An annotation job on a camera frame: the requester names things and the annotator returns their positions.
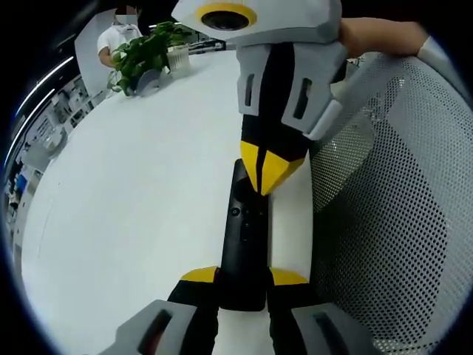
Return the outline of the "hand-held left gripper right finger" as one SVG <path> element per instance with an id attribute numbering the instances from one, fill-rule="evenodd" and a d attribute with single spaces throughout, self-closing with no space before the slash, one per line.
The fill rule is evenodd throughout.
<path id="1" fill-rule="evenodd" d="M 372 354 L 372 335 L 332 303 L 321 303 L 295 271 L 270 269 L 267 289 L 275 354 Z"/>

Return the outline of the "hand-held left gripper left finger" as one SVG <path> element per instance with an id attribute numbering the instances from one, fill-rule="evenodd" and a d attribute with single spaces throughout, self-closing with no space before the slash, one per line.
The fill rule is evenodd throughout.
<path id="1" fill-rule="evenodd" d="M 118 327 L 103 354 L 211 354 L 218 332 L 219 268 L 184 274 L 167 300 L 155 300 Z"/>

